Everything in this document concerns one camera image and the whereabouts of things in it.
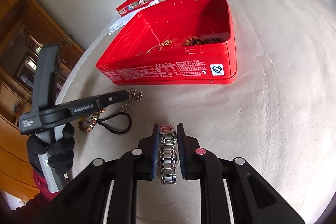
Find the gloved hand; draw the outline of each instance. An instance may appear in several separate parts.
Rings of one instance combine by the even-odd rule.
[[[63,138],[52,145],[48,145],[41,141],[37,136],[32,135],[27,140],[27,151],[30,164],[33,169],[42,177],[44,177],[38,155],[43,155],[47,151],[51,155],[48,160],[48,165],[55,168],[58,175],[68,173],[74,163],[74,146],[75,129],[67,123],[63,128]]]

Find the gray handle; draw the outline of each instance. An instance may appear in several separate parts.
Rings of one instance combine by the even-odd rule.
[[[45,143],[52,144],[57,142],[61,138],[63,138],[63,128],[65,124],[61,126],[57,126],[54,129],[41,132],[36,136]],[[55,168],[52,168],[48,165],[48,159],[50,155],[45,153],[44,155],[38,155],[42,172],[45,180],[47,181],[48,190],[50,193],[56,193],[64,189],[64,187],[68,184],[65,176],[59,176],[55,173]]]

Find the silver watch strap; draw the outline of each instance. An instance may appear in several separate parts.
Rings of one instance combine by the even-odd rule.
[[[176,131],[171,124],[160,126],[160,173],[162,184],[176,184],[175,172]]]

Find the wooden cabinet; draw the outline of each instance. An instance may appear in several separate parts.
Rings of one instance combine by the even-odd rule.
[[[18,118],[31,109],[38,54],[49,44],[61,46],[60,90],[83,49],[36,0],[0,0],[0,189],[23,200],[39,191]]]

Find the red box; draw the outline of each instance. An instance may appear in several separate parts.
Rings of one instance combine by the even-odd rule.
[[[220,37],[224,42],[186,46],[194,36]],[[167,39],[171,45],[139,54]],[[227,0],[166,0],[141,10],[96,67],[117,85],[232,83],[236,45]]]
[[[127,0],[122,5],[117,7],[118,13],[123,17],[128,13],[139,9],[140,7],[147,6],[152,0]]]

